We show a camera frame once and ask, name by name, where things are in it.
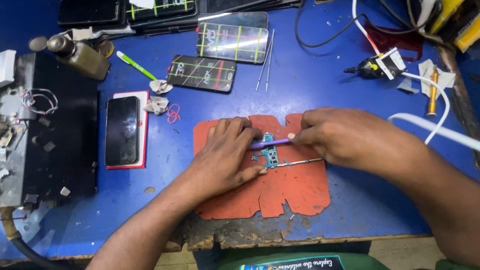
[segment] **blue workbench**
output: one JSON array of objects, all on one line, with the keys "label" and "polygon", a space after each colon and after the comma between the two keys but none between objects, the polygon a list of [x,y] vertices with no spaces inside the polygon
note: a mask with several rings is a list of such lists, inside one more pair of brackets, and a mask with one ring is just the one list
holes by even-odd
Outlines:
[{"label": "blue workbench", "polygon": [[[116,56],[110,57],[112,65],[109,74],[98,87],[98,193],[46,211],[39,223],[40,230],[29,240],[29,245],[47,256],[95,253],[132,214],[187,168],[193,159],[192,129],[200,121],[270,114],[284,123],[287,114],[322,106],[359,108],[382,118],[398,112],[425,114],[428,103],[425,96],[408,95],[396,89],[402,78],[393,81],[364,80],[343,73],[345,68],[356,66],[361,60],[374,55],[358,28],[353,25],[325,46],[307,49],[295,39],[296,12],[296,9],[269,12],[270,26],[276,30],[276,37],[267,93],[265,76],[259,91],[255,92],[262,67],[238,64],[234,89],[228,94],[180,87],[166,94],[171,104],[180,105],[181,120],[169,124],[166,115],[149,115],[145,169],[107,171],[103,162],[107,99],[117,92],[149,89],[146,76]],[[394,26],[390,18],[386,19],[388,14],[376,0],[360,4],[360,12],[367,13],[377,25]],[[351,20],[349,15],[350,1],[337,0],[322,5],[307,1],[300,17],[300,36],[307,43],[320,43],[346,25]],[[129,37],[115,40],[114,45],[115,50],[121,50],[157,78],[163,78],[174,55],[195,55],[196,35],[195,32],[185,32]],[[434,63],[439,62],[431,44],[424,45],[421,61],[428,58]],[[406,62],[407,68],[414,74],[418,74],[417,64]],[[437,110],[443,109],[444,104],[440,101]],[[427,131],[409,123],[399,121],[397,125],[421,139],[428,135]],[[463,132],[453,112],[444,126]],[[430,145],[455,167],[475,179],[479,178],[470,149],[440,136],[436,136]],[[262,231],[280,231],[290,226],[291,233],[281,239],[284,242],[431,233],[412,201],[385,180],[330,164],[327,165],[327,175],[331,203],[320,214],[307,217],[311,222],[310,228],[302,225],[304,216],[291,218],[293,213],[288,206],[284,207],[285,214],[278,218],[263,219],[256,213],[250,219],[240,220],[239,224],[254,224]],[[154,187],[156,191],[144,193],[147,187]],[[28,220],[17,221],[17,226],[23,230],[25,222]],[[187,236],[195,236],[194,231]],[[214,233],[215,229],[212,227],[210,231]],[[0,235],[0,246],[0,258],[23,258],[3,235]]]}]

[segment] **gold screwdriver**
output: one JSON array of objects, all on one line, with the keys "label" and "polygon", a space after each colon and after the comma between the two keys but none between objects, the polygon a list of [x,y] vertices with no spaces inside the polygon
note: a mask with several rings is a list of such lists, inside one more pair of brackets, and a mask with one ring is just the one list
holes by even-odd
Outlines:
[{"label": "gold screwdriver", "polygon": [[[433,66],[432,81],[434,81],[435,83],[438,83],[437,65]],[[428,113],[427,113],[428,118],[437,116],[437,113],[435,112],[436,100],[437,100],[437,88],[434,87],[433,85],[430,85],[430,102],[428,103]]]}]

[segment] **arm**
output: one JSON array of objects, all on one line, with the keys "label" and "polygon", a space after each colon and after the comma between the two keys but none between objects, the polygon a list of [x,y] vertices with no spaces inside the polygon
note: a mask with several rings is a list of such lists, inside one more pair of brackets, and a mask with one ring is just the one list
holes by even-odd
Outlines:
[{"label": "arm", "polygon": [[100,248],[88,269],[153,269],[181,219],[198,204],[265,174],[263,166],[238,171],[262,132],[244,118],[221,119],[188,169],[125,222]]},{"label": "arm", "polygon": [[414,135],[360,110],[318,108],[304,113],[295,144],[312,145],[328,162],[379,175],[415,203],[440,250],[480,267],[480,184]]}]

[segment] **plastic spudger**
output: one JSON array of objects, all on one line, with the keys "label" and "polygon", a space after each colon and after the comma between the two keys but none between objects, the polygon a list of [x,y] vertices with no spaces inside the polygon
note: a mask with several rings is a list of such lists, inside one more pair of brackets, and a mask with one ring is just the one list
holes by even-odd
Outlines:
[{"label": "plastic spudger", "polygon": [[288,143],[288,142],[290,142],[289,139],[281,139],[281,140],[271,141],[271,142],[258,142],[258,143],[251,144],[248,147],[248,149],[258,149],[258,148],[262,148],[262,147],[267,146],[267,145],[276,145],[276,144],[283,144],[283,143]]}]

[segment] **green t-shirt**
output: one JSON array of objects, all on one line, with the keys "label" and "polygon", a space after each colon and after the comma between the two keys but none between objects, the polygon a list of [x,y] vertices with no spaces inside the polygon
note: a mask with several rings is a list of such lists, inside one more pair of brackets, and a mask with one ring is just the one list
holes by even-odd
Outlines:
[{"label": "green t-shirt", "polygon": [[[338,252],[283,252],[278,248],[252,248],[227,250],[218,265],[218,270],[256,270],[264,266],[288,270],[389,270],[377,259],[365,254]],[[439,260],[435,270],[473,270],[449,260]]]}]

